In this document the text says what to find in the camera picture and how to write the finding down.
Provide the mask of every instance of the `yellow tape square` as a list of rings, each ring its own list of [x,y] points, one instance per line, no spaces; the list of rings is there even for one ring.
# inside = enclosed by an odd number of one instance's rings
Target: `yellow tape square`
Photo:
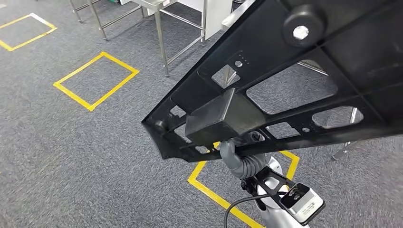
[[[102,57],[106,57],[109,60],[112,60],[113,62],[119,64],[120,66],[126,68],[127,70],[131,71],[131,74],[127,76],[123,81],[121,81],[119,84],[117,84],[113,89],[111,89],[109,92],[107,92],[104,96],[102,96],[99,100],[95,101],[93,104],[89,104],[87,101],[76,95],[75,93],[71,92],[69,89],[66,87],[62,86],[62,82],[66,81],[67,79],[71,78],[78,72],[84,70],[87,68],[89,65],[93,64],[97,60],[99,60]],[[84,64],[81,66],[79,69],[71,72],[69,75],[65,76],[64,78],[58,80],[57,82],[53,83],[53,86],[60,89],[63,93],[67,94],[69,97],[71,97],[73,100],[77,101],[79,104],[84,106],[86,109],[89,111],[93,111],[100,103],[102,103],[104,100],[106,100],[110,95],[112,95],[114,92],[116,92],[120,87],[122,87],[126,82],[128,82],[130,79],[132,79],[135,75],[137,75],[139,71],[128,64],[120,61],[119,59],[111,56],[110,54],[106,52],[101,52],[97,57],[91,59],[88,63]]]
[[[6,26],[8,26],[8,25],[14,24],[14,23],[17,22],[17,21],[23,20],[23,19],[28,18],[28,17],[33,17],[33,18],[35,18],[36,20],[38,20],[39,22],[41,22],[41,23],[43,23],[43,24],[49,26],[49,27],[50,27],[50,30],[47,31],[47,32],[45,32],[45,33],[40,34],[40,35],[37,36],[37,37],[34,37],[34,38],[30,39],[30,40],[28,40],[28,41],[25,41],[24,43],[19,44],[19,45],[15,46],[15,47],[10,47],[10,46],[7,45],[6,43],[4,43],[2,40],[0,40],[0,46],[2,46],[3,48],[5,48],[5,49],[8,50],[8,51],[13,51],[13,50],[15,50],[15,49],[17,49],[17,48],[20,48],[20,47],[22,47],[22,46],[25,46],[25,45],[29,44],[29,43],[32,42],[32,41],[35,41],[35,40],[37,40],[37,39],[39,39],[39,38],[41,38],[41,37],[44,37],[44,36],[46,36],[47,34],[53,32],[54,30],[57,29],[54,25],[52,25],[52,24],[50,24],[49,22],[45,21],[44,19],[42,19],[41,17],[39,17],[39,16],[36,15],[35,13],[30,13],[30,14],[28,14],[28,15],[22,17],[22,18],[18,18],[17,20],[14,20],[14,21],[12,21],[12,22],[9,22],[9,23],[7,23],[7,24],[4,24],[4,25],[0,26],[0,29],[6,27]]]
[[[280,151],[280,153],[291,159],[291,164],[287,171],[287,178],[292,180],[298,166],[299,157],[289,151]],[[200,161],[199,163],[197,163],[196,168],[193,170],[193,172],[188,178],[188,182],[226,210],[231,204],[224,198],[222,198],[221,196],[219,196],[218,194],[207,188],[205,185],[200,183],[198,180],[196,180],[197,176],[200,174],[206,163],[207,161]],[[236,207],[233,207],[230,212],[231,214],[233,214],[234,216],[236,216],[237,218],[239,218],[241,221],[243,221],[252,228],[264,227]]]

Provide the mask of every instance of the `metal bolt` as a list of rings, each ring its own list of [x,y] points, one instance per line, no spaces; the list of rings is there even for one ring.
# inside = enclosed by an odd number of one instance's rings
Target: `metal bolt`
[[[235,61],[235,65],[236,65],[237,67],[241,67],[243,64],[242,64],[241,61],[237,60],[237,61]]]
[[[292,35],[294,36],[295,39],[303,40],[305,39],[309,34],[309,29],[303,25],[297,26],[294,31],[292,32]]]

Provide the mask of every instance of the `black plastic panel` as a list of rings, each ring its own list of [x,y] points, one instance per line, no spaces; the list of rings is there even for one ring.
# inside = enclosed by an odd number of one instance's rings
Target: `black plastic panel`
[[[326,29],[313,45],[296,47],[285,38],[284,26],[290,12],[304,4],[314,5],[304,9],[320,11],[307,12],[308,15],[324,15],[322,22]],[[402,21],[401,0],[256,0],[142,123],[164,159],[176,157],[188,162],[219,159],[219,151],[212,143],[187,143],[175,134],[175,128],[185,124],[186,117],[196,109],[225,91],[234,88],[237,95],[249,99],[247,89],[300,60],[310,59],[329,74],[337,85],[337,93],[277,114],[261,111],[265,123],[253,130],[261,133],[265,140],[237,147],[237,154],[251,155],[401,134]],[[242,66],[237,67],[236,61],[241,61]],[[240,80],[223,89],[211,77],[225,65],[236,70]],[[176,105],[187,115],[180,118],[170,114]],[[363,120],[331,129],[317,126],[312,121],[312,115],[342,106],[357,107]],[[299,135],[276,139],[267,131],[266,126],[282,122],[287,122]],[[210,153],[201,154],[196,146],[205,146]]]

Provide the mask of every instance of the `rectangular cutout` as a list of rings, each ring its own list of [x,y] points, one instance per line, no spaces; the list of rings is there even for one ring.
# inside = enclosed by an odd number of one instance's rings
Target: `rectangular cutout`
[[[186,124],[175,128],[174,132],[179,135],[185,142],[191,143],[191,140],[185,136],[185,129],[186,129]]]
[[[284,139],[300,135],[299,132],[295,128],[292,128],[287,122],[267,126],[266,130],[276,139]]]
[[[240,80],[237,72],[229,65],[225,65],[221,70],[217,71],[212,77],[213,81],[221,88],[225,89]]]
[[[341,106],[314,114],[312,121],[319,127],[331,129],[357,124],[363,118],[364,116],[358,108]]]
[[[330,77],[294,64],[249,88],[246,94],[267,114],[277,114],[336,92],[337,86]]]
[[[182,117],[186,114],[186,112],[177,105],[170,110],[170,113],[179,117]]]

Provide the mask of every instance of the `black rectangular block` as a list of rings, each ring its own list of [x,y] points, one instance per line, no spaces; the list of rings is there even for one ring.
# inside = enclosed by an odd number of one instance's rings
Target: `black rectangular block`
[[[195,144],[208,145],[239,137],[265,122],[262,111],[233,88],[187,116],[185,134]]]

